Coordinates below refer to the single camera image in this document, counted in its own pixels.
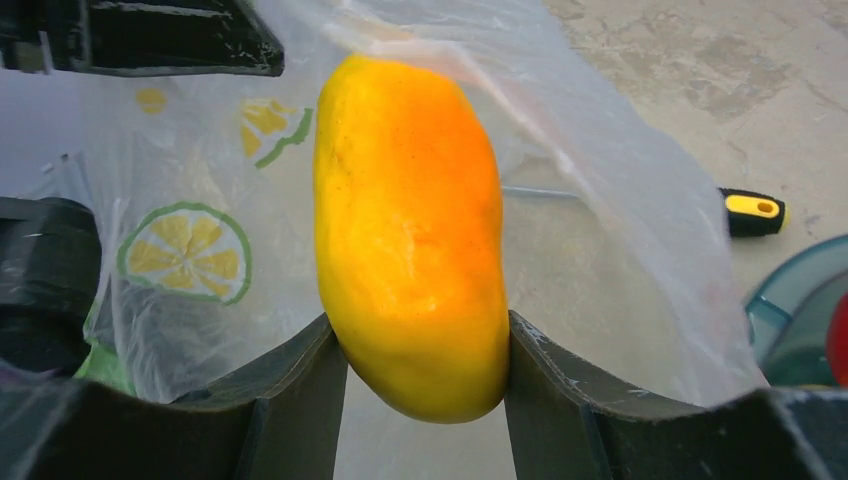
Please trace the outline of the red fake apple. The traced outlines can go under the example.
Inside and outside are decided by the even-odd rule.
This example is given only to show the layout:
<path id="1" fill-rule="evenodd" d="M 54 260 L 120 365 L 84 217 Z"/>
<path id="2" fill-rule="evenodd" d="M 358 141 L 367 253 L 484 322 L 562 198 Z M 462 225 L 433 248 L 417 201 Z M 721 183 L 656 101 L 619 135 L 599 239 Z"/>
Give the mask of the red fake apple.
<path id="1" fill-rule="evenodd" d="M 830 322 L 825 344 L 826 359 L 835 381 L 847 386 L 847 311 L 838 309 Z"/>

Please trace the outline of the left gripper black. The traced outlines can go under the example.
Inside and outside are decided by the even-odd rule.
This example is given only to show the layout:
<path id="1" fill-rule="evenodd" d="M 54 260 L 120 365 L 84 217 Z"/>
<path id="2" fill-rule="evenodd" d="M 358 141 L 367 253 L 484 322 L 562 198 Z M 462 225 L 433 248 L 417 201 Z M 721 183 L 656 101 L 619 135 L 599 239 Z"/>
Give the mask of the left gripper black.
<path id="1" fill-rule="evenodd" d="M 1 200 L 1 358 L 71 377 L 90 352 L 83 324 L 100 280 L 94 215 L 69 199 Z"/>

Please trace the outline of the orange yellow fake mango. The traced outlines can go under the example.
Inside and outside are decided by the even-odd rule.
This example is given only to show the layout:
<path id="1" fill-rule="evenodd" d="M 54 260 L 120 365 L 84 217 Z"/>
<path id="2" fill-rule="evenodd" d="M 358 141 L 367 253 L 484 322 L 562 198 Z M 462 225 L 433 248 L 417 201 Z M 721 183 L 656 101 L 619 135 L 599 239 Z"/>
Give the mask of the orange yellow fake mango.
<path id="1" fill-rule="evenodd" d="M 319 295 L 355 373 L 417 420 L 493 410 L 510 355 L 502 194 L 458 83 L 345 58 L 318 98 L 313 194 Z"/>

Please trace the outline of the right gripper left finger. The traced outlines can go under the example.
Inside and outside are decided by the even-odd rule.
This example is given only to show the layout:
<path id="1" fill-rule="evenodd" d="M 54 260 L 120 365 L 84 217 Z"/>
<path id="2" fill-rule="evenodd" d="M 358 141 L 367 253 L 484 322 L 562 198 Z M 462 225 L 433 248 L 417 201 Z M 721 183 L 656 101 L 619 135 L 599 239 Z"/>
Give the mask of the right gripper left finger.
<path id="1" fill-rule="evenodd" d="M 170 404 L 82 379 L 1 389 L 5 479 L 329 479 L 347 364 L 325 317 Z"/>

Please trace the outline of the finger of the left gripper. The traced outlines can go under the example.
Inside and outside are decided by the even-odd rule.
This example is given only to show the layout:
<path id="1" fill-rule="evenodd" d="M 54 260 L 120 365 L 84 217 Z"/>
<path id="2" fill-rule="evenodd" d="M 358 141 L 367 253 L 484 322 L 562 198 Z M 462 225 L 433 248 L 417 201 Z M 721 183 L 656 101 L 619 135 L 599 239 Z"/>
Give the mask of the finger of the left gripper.
<path id="1" fill-rule="evenodd" d="M 283 44 L 246 1 L 1 4 L 1 66 L 114 77 L 277 77 Z"/>

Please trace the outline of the clear plastic bag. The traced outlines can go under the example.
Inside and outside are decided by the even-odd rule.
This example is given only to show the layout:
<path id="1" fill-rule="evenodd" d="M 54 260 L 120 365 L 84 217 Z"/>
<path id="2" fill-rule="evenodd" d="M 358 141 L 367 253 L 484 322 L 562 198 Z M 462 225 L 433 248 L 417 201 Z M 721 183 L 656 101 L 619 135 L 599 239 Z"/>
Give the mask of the clear plastic bag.
<path id="1" fill-rule="evenodd" d="M 545 1 L 246 1 L 284 47 L 277 77 L 80 74 L 82 136 L 59 170 L 102 247 L 71 377 L 1 360 L 1 389 L 82 379 L 170 404 L 325 317 L 347 364 L 329 479 L 515 479 L 505 395 L 518 313 L 655 394 L 713 407 L 764 387 L 733 284 L 722 198 L 673 138 L 577 53 Z M 458 83 L 494 150 L 509 363 L 501 402 L 417 420 L 350 366 L 321 303 L 313 156 L 319 95 L 362 54 Z M 637 217 L 691 195 L 714 220 Z"/>

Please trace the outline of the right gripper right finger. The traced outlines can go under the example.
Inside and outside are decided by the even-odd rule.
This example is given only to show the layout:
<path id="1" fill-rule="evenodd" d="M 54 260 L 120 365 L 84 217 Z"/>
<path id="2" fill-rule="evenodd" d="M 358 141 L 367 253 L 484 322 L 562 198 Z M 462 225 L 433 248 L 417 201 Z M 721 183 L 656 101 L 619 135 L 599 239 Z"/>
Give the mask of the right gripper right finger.
<path id="1" fill-rule="evenodd" d="M 703 408 L 641 389 L 509 315 L 520 479 L 843 479 L 847 393 L 760 388 Z"/>

